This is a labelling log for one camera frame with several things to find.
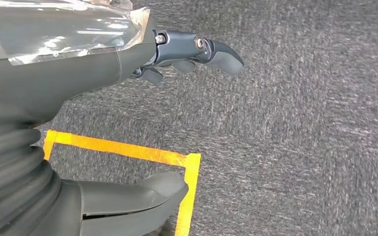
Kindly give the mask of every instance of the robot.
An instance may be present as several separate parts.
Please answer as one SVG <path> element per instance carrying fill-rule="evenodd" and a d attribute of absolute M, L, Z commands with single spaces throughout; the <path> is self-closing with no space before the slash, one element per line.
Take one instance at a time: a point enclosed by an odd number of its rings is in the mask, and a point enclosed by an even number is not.
<path fill-rule="evenodd" d="M 144 78 L 159 66 L 195 64 L 231 75 L 244 66 L 227 45 L 157 29 L 129 1 L 0 0 L 0 236 L 142 236 L 161 226 L 188 191 L 173 172 L 136 185 L 61 179 L 35 127 L 80 94 Z"/>

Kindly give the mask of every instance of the yellow tape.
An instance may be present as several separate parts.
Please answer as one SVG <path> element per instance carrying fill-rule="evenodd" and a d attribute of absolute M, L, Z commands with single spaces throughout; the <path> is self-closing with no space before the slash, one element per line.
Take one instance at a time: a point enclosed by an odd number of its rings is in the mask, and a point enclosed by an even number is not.
<path fill-rule="evenodd" d="M 191 153 L 183 155 L 172 151 L 165 151 L 151 147 L 119 143 L 109 140 L 85 137 L 65 132 L 48 130 L 44 140 L 44 158 L 50 159 L 54 143 L 71 145 L 95 151 L 115 153 L 142 160 L 155 161 L 168 165 L 185 168 L 185 182 L 189 186 L 188 194 L 180 203 L 175 236 L 188 236 L 192 220 L 193 204 L 195 201 L 201 154 Z"/>
<path fill-rule="evenodd" d="M 188 236 L 190 223 L 192 221 L 193 205 L 195 202 L 196 186 L 198 183 L 201 154 L 192 153 L 186 156 L 185 160 L 185 182 L 189 191 L 180 203 L 177 216 L 175 236 Z"/>
<path fill-rule="evenodd" d="M 54 141 L 56 140 L 57 132 L 47 130 L 47 135 L 44 139 L 44 159 L 50 160 L 51 150 L 53 149 Z"/>

